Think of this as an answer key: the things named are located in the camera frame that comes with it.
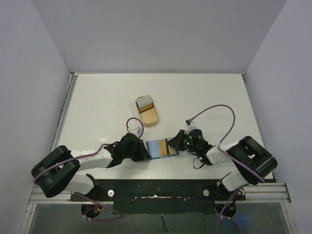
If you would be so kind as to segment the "gold credit card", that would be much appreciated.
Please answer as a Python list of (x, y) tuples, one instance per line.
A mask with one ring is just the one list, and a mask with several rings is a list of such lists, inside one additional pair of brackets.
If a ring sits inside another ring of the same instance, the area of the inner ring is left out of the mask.
[(179, 155), (179, 152), (175, 148), (173, 148), (172, 146), (168, 146), (168, 149), (169, 149), (169, 155), (170, 156)]
[(159, 141), (159, 150), (160, 150), (160, 156), (169, 155), (168, 140), (167, 139), (162, 139)]

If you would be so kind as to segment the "blue leather card holder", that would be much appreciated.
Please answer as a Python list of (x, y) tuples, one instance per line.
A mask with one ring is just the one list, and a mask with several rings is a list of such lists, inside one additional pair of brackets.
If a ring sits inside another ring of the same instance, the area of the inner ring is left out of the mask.
[(161, 159), (171, 156), (178, 156), (179, 151), (168, 144), (173, 138), (151, 140), (146, 142), (146, 149), (151, 159)]

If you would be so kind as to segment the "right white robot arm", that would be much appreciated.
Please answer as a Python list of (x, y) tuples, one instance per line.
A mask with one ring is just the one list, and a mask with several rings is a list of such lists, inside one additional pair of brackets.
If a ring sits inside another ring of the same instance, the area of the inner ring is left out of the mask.
[(251, 136), (227, 145), (213, 146), (203, 137), (200, 129), (180, 130), (168, 141), (178, 151), (187, 151), (207, 166), (232, 162), (236, 169), (220, 179), (218, 196), (229, 199), (234, 191), (243, 186), (263, 183), (264, 178), (277, 166), (277, 160)]

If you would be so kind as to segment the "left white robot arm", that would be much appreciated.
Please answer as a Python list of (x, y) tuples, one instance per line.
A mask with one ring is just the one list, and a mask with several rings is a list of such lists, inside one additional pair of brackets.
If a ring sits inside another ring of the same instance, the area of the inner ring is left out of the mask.
[(86, 170), (112, 168), (125, 159), (134, 162), (151, 159), (143, 140), (135, 134), (127, 133), (112, 144), (103, 143), (97, 150), (71, 151), (64, 145), (58, 146), (32, 169), (31, 175), (47, 198), (72, 192), (94, 200), (100, 185)]

